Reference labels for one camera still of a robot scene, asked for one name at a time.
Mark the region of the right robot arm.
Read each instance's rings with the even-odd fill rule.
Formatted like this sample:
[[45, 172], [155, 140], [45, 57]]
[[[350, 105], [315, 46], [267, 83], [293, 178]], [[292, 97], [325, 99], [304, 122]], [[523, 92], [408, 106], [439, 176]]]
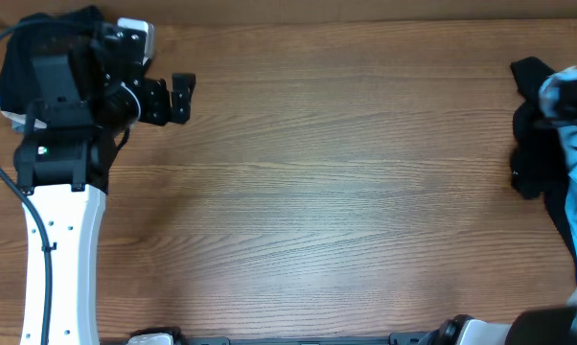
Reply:
[[[566, 68], [548, 77], [539, 90], [539, 109], [555, 128], [569, 168], [569, 192], [565, 198], [570, 235], [577, 258], [577, 68]], [[423, 344], [577, 345], [577, 288], [564, 307], [529, 310], [511, 324], [497, 324], [459, 315], [439, 330], [428, 333]]]

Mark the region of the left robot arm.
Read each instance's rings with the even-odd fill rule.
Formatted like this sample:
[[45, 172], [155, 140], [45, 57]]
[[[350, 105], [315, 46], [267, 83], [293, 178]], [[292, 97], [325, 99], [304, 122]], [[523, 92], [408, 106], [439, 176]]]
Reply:
[[96, 344], [97, 245], [109, 172], [131, 127], [190, 118], [196, 78], [146, 72], [155, 32], [122, 18], [48, 37], [32, 55], [39, 96], [14, 154], [28, 235], [25, 344]]

